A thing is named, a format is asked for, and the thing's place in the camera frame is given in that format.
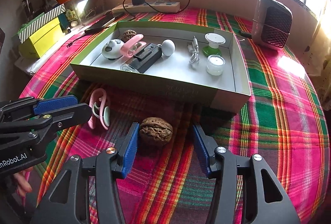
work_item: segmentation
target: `walnut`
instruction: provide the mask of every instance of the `walnut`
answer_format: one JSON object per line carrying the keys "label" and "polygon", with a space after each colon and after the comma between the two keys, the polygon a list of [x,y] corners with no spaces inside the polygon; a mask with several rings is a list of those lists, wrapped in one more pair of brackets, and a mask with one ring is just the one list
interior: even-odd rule
{"label": "walnut", "polygon": [[141,139],[151,146],[164,146],[173,135],[172,126],[162,118],[146,118],[140,124]]}
{"label": "walnut", "polygon": [[127,42],[130,40],[133,36],[135,36],[137,33],[134,30],[126,30],[122,35],[122,41]]}

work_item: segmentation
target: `white ball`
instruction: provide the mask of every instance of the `white ball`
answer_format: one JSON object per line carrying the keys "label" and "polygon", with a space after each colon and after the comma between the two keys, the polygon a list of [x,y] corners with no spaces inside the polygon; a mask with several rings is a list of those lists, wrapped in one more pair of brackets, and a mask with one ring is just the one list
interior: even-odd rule
{"label": "white ball", "polygon": [[171,40],[164,40],[161,50],[165,56],[171,56],[175,52],[175,44]]}

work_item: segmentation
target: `table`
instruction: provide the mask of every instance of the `table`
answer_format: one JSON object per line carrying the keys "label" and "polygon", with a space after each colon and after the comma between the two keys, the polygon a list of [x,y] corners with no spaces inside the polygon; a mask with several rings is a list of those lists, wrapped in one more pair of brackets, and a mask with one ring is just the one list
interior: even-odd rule
{"label": "table", "polygon": [[[196,24],[234,33],[250,31],[252,26],[250,21],[239,17],[197,8],[175,15],[141,13],[135,20]],[[65,43],[21,95],[52,98],[74,94],[81,102],[88,102],[92,91],[103,87],[111,99],[108,131],[102,126],[94,131],[87,124],[76,126],[59,133],[48,146],[46,163],[35,167],[42,177],[38,201],[69,156],[97,155],[114,145],[133,121],[158,116],[172,124],[174,139],[163,149],[139,145],[132,172],[125,180],[118,180],[127,223],[205,223],[215,181],[206,179],[201,172],[188,131],[193,120],[200,121],[205,133],[232,153],[261,154],[287,191],[302,223],[310,220],[326,193],[328,134],[316,92],[288,48],[276,52],[252,42],[241,45],[252,96],[240,113],[231,118],[228,113],[201,105],[80,81],[70,61],[96,36],[81,38],[69,48]],[[242,210],[240,177],[237,193],[235,223],[240,222]],[[97,223],[95,206],[94,178],[91,178],[92,223]]]}

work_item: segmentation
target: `finger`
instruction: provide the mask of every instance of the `finger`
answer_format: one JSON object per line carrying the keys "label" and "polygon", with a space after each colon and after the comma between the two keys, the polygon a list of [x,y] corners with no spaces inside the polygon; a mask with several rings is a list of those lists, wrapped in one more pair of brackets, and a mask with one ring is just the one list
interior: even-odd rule
{"label": "finger", "polygon": [[14,178],[17,180],[18,185],[24,190],[25,192],[32,192],[32,188],[28,181],[26,181],[25,177],[20,174],[14,174]]}
{"label": "finger", "polygon": [[25,197],[25,191],[23,189],[21,189],[20,186],[17,186],[17,193],[19,196]]}
{"label": "finger", "polygon": [[33,166],[32,167],[29,167],[29,168],[27,168],[27,169],[25,169],[23,171],[20,171],[19,174],[23,174],[23,172],[31,172],[33,169],[34,169]]}

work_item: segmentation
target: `blue gripper pad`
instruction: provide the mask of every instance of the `blue gripper pad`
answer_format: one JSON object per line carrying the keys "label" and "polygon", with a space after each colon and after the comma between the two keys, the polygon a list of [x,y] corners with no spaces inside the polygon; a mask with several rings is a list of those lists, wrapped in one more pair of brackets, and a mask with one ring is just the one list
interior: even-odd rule
{"label": "blue gripper pad", "polygon": [[201,170],[208,177],[211,174],[209,155],[207,149],[201,139],[198,129],[193,125],[194,149],[197,153]]}
{"label": "blue gripper pad", "polygon": [[121,171],[121,178],[125,178],[128,173],[131,172],[133,161],[137,153],[138,132],[139,124],[137,124],[137,126],[135,127],[130,142],[126,148],[125,154],[123,155],[123,169]]}
{"label": "blue gripper pad", "polygon": [[48,100],[41,100],[37,104],[37,106],[34,108],[34,114],[35,115],[41,115],[43,113],[65,108],[68,106],[76,105],[78,104],[78,100],[73,95],[67,95],[59,98],[53,98]]}

